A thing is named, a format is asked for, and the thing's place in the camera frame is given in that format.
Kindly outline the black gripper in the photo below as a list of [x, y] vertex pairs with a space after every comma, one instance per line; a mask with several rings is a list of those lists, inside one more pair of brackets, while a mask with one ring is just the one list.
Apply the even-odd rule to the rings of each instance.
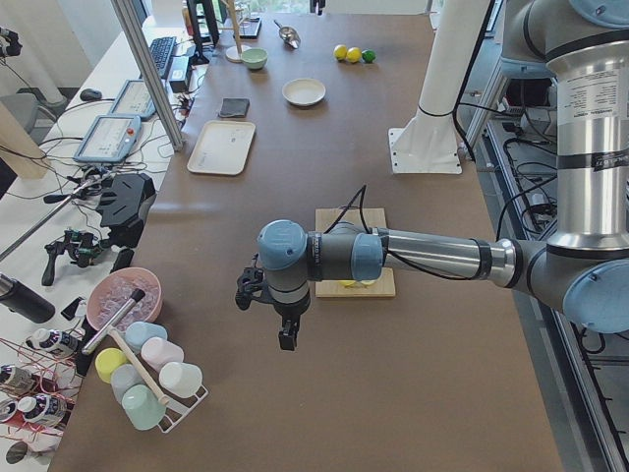
[[284, 303], [277, 300], [273, 302], [274, 310], [282, 317], [283, 325], [278, 332], [281, 350], [295, 350], [297, 348], [301, 315], [308, 310], [310, 304], [310, 290], [307, 290], [296, 302]]

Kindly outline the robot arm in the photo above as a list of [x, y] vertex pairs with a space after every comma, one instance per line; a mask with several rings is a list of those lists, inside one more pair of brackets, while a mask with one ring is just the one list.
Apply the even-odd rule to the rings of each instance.
[[238, 281], [237, 303], [274, 308], [282, 349], [297, 345], [312, 282], [375, 280], [387, 267], [489, 280], [590, 330], [627, 329], [628, 5], [510, 1], [501, 60], [511, 79], [557, 82], [557, 131], [540, 140], [558, 179], [554, 233], [487, 242], [341, 220], [322, 232], [270, 222], [257, 237], [253, 278]]

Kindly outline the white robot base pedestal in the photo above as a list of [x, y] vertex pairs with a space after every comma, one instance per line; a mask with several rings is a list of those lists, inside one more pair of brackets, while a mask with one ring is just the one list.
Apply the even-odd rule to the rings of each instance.
[[485, 37], [490, 1], [446, 1], [440, 14], [417, 113], [391, 128], [389, 153], [396, 174], [459, 174], [454, 118], [459, 93], [478, 42]]

